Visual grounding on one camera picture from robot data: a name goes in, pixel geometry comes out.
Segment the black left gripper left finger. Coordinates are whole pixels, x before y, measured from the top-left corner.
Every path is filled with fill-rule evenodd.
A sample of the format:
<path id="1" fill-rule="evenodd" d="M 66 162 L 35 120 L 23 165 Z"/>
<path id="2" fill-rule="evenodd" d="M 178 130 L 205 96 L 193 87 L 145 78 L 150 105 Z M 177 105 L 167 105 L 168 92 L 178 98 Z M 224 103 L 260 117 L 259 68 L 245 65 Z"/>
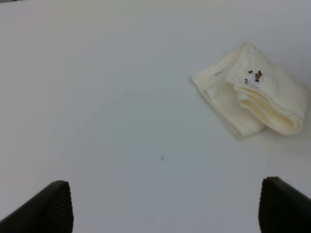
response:
<path id="1" fill-rule="evenodd" d="M 2 233 L 71 233 L 70 185 L 54 181 L 0 221 Z"/>

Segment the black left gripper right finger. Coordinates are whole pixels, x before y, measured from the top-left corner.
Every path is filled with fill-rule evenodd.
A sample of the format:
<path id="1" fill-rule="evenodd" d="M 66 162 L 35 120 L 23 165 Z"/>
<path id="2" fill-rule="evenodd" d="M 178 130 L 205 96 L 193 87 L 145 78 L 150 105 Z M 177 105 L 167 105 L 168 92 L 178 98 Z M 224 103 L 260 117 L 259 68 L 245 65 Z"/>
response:
<path id="1" fill-rule="evenodd" d="M 309 233 L 311 199 L 279 177 L 262 181 L 259 200 L 262 233 Z"/>

